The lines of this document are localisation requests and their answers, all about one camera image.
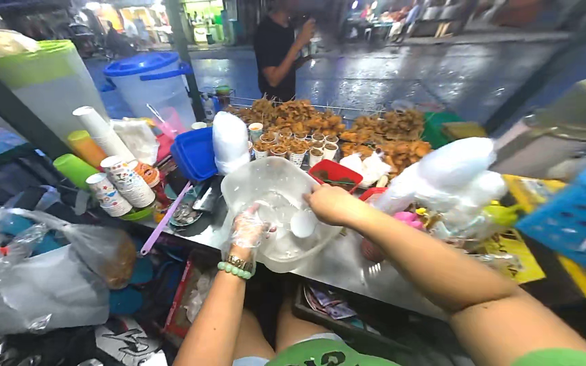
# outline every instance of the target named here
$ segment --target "person in black shirt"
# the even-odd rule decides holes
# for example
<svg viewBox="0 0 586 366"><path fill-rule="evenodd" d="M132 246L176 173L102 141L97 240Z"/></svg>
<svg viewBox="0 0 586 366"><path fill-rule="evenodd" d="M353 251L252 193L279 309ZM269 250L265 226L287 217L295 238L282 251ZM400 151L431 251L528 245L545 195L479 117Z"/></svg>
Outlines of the person in black shirt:
<svg viewBox="0 0 586 366"><path fill-rule="evenodd" d="M278 0L273 12L259 23L255 34L255 56L259 90L262 96L281 102L295 96L295 70L306 59L297 54L313 37L315 20L309 19L295 38L289 17L293 0Z"/></svg>

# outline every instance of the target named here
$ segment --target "plastic spoon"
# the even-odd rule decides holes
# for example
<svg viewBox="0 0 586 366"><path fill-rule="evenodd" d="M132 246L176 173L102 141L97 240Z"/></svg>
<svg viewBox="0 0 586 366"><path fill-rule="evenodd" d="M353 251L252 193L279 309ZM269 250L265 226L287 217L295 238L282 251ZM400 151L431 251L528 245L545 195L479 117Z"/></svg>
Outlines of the plastic spoon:
<svg viewBox="0 0 586 366"><path fill-rule="evenodd" d="M298 238L308 238L318 225L318 218L311 210L297 211L291 218L291 232Z"/></svg>

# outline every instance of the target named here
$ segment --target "bead bracelet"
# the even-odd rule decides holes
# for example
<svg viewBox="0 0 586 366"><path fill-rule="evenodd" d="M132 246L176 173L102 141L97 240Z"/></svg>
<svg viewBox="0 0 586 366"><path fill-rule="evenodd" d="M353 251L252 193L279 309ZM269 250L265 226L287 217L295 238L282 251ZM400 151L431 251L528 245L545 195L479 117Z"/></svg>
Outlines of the bead bracelet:
<svg viewBox="0 0 586 366"><path fill-rule="evenodd" d="M237 268L236 266L233 266L230 263L226 263L226 262L218 262L218 269L221 271L226 271L227 273L231 273L235 276L238 276L242 279L250 279L252 277L252 273L246 271L246 270L242 270Z"/></svg>

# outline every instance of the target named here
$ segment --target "wet pavement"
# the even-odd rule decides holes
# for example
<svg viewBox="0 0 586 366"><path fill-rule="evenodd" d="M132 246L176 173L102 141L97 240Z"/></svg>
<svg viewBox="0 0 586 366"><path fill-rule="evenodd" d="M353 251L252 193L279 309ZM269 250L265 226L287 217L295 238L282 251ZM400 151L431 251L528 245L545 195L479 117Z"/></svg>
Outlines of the wet pavement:
<svg viewBox="0 0 586 366"><path fill-rule="evenodd" d="M334 49L297 71L297 97L313 104L377 109L397 100L444 107L484 122L561 41L433 44L383 49ZM254 53L246 48L191 52L201 91L229 85L236 95L259 98ZM105 61L86 65L102 85ZM128 114L116 92L102 93L111 117Z"/></svg>

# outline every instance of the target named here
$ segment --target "gloved hand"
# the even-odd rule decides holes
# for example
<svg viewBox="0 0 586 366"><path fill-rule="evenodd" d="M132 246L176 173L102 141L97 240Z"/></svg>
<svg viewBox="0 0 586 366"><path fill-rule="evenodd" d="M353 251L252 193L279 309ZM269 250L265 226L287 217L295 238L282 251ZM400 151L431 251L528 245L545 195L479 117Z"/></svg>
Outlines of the gloved hand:
<svg viewBox="0 0 586 366"><path fill-rule="evenodd" d="M277 229L258 217L256 214L258 208L259 204L254 203L234 218L230 238L230 254L236 255L244 261L253 260L253 248L258 247L262 238L268 238L270 232Z"/></svg>

